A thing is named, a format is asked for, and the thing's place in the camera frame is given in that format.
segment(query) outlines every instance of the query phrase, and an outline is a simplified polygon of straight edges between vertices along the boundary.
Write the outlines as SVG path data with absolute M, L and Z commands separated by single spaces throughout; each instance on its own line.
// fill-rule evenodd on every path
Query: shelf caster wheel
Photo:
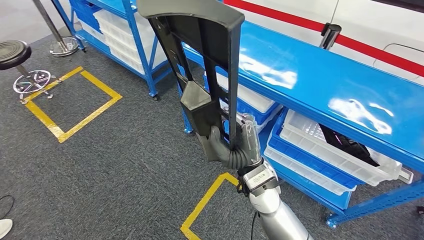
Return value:
M 419 215 L 424 215 L 424 206 L 416 206 L 416 213 Z
M 193 132 L 193 129 L 184 128 L 184 133 L 191 134 Z
M 336 229 L 336 228 L 337 228 L 337 225 L 336 225 L 336 224 L 334 224 L 334 223 L 332 223 L 332 222 L 330 222 L 330 221 L 327 221 L 327 222 L 326 222 L 326 224 L 327 224 L 330 228 L 332 228 L 332 229 Z

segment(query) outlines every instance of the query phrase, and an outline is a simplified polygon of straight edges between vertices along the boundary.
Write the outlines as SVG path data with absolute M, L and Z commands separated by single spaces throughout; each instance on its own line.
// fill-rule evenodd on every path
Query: yellow tape square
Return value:
M 77 73 L 80 73 L 83 77 L 85 77 L 88 81 L 93 83 L 96 87 L 103 90 L 106 94 L 108 94 L 111 97 L 111 99 L 105 104 L 103 104 L 101 107 L 99 107 L 96 111 L 88 115 L 86 118 L 84 118 L 81 122 L 79 122 L 77 125 L 72 127 L 67 132 L 62 131 L 62 129 L 32 101 L 32 99 L 36 98 L 38 95 L 42 93 L 41 91 L 37 91 L 27 96 L 24 99 L 25 101 L 27 101 L 27 104 L 25 106 L 50 130 L 50 132 L 59 140 L 59 143 L 63 143 L 64 141 L 66 141 L 69 137 L 71 137 L 80 129 L 82 129 L 85 125 L 87 125 L 91 120 L 99 116 L 106 109 L 108 109 L 110 106 L 112 106 L 114 103 L 116 103 L 119 99 L 122 98 L 122 96 L 119 93 L 114 91 L 112 88 L 108 87 L 106 84 L 101 82 L 95 76 L 91 75 L 88 71 L 83 70 L 83 67 L 81 66 L 75 68 L 74 70 L 60 77 L 59 80 L 64 81 Z M 54 81 L 50 83 L 49 85 L 47 85 L 45 89 L 49 90 L 58 84 L 59 84 L 58 81 Z
M 213 182 L 212 186 L 207 190 L 206 194 L 201 198 L 198 202 L 194 210 L 188 215 L 187 219 L 182 223 L 180 228 L 181 232 L 187 237 L 189 240 L 200 240 L 200 238 L 190 230 L 190 226 L 194 223 L 196 218 L 199 216 L 200 212 L 218 190 L 218 188 L 223 184 L 224 180 L 229 181 L 230 183 L 237 186 L 239 184 L 239 180 L 235 178 L 233 175 L 228 172 L 223 173 L 216 178 L 215 182 Z

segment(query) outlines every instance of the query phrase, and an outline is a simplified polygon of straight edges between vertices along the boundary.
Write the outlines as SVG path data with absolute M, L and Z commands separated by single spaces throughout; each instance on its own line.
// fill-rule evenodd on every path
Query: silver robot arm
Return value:
M 239 192 L 249 198 L 270 240 L 313 240 L 295 213 L 280 199 L 276 171 L 260 155 L 252 117 L 237 114 L 237 122 L 242 126 L 240 148 L 229 150 L 222 143 L 219 129 L 213 127 L 208 140 L 202 141 L 208 160 L 238 170 L 237 190 L 241 188 Z

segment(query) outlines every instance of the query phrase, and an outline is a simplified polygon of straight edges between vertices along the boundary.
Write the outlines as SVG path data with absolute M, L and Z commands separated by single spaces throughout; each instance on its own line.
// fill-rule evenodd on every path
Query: white plastic bin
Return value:
M 380 165 L 378 167 L 328 144 L 317 122 L 293 110 L 287 112 L 279 136 L 371 186 L 377 186 L 381 181 L 398 179 L 401 172 L 400 162 L 370 148 L 367 149 L 371 158 Z
M 84 29 L 88 34 L 95 37 L 102 43 L 105 42 L 105 36 L 101 32 L 98 32 L 96 29 L 81 20 L 79 22 L 81 23 L 82 29 Z
M 110 53 L 120 59 L 122 62 L 126 63 L 131 68 L 135 69 L 137 72 L 144 74 L 144 69 L 141 61 L 137 61 L 129 57 L 127 54 L 121 52 L 119 49 L 109 47 Z
M 130 57 L 134 61 L 141 63 L 133 33 L 131 32 L 130 26 L 125 19 L 120 18 L 104 9 L 94 13 L 94 17 L 99 23 L 100 30 L 105 35 L 105 43 L 110 48 L 113 48 L 114 52 L 118 50 L 121 55 L 127 55 L 127 57 Z M 144 54 L 146 56 L 147 63 L 149 63 L 150 57 L 152 55 L 152 46 L 155 38 L 155 32 L 153 31 L 147 19 L 143 18 L 138 13 L 134 14 L 134 18 L 137 23 L 141 42 L 143 44 Z M 166 60 L 167 57 L 160 43 L 158 42 L 154 56 L 153 67 L 158 66 Z
M 216 80 L 218 85 L 223 89 L 228 90 L 228 78 L 217 73 Z M 271 100 L 249 88 L 238 84 L 237 89 L 237 111 L 242 113 L 248 113 L 253 115 L 256 121 L 256 129 L 260 132 L 267 123 L 273 119 L 273 117 L 283 108 L 282 105 L 277 104 L 274 100 Z M 227 104 L 221 102 L 221 107 L 227 107 Z
M 228 77 L 217 73 L 216 80 L 218 81 L 219 86 L 225 90 L 228 90 Z M 266 113 L 273 106 L 273 104 L 276 103 L 274 100 L 271 100 L 266 96 L 250 90 L 241 84 L 238 84 L 237 96 L 239 99 L 243 100 L 245 103 L 249 104 L 261 113 Z
M 270 146 L 266 146 L 265 151 L 263 152 L 265 156 L 276 161 L 277 163 L 283 165 L 284 167 L 292 170 L 293 172 L 301 175 L 302 177 L 308 179 L 309 181 L 314 182 L 315 184 L 327 189 L 328 191 L 335 193 L 337 195 L 342 195 L 344 192 L 353 192 L 356 190 L 356 186 L 352 189 L 349 189 L 331 178 L 328 178 L 321 173 L 303 165 L 302 163 L 294 160 L 293 158 L 273 149 Z

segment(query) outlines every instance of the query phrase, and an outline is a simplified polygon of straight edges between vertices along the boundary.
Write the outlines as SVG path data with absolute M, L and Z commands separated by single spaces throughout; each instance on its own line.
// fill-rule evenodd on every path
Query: gray carpet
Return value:
M 16 198 L 5 240 L 186 239 L 180 227 L 208 188 L 227 170 L 206 162 L 196 137 L 183 132 L 175 79 L 148 95 L 146 83 L 89 47 L 87 53 L 55 58 L 51 38 L 32 44 L 27 69 L 57 76 L 82 66 L 123 96 L 117 103 L 59 143 L 18 102 L 12 90 L 18 72 L 0 72 L 0 196 Z M 109 96 L 83 77 L 72 77 L 34 102 L 64 131 L 107 102 Z M 352 204 L 402 185 L 361 186 Z M 316 240 L 424 239 L 418 200 L 330 229 L 329 211 L 288 184 L 281 198 Z M 0 216 L 10 206 L 0 202 Z M 253 208 L 224 182 L 191 226 L 203 240 L 249 239 Z M 254 238 L 266 239 L 256 223 Z

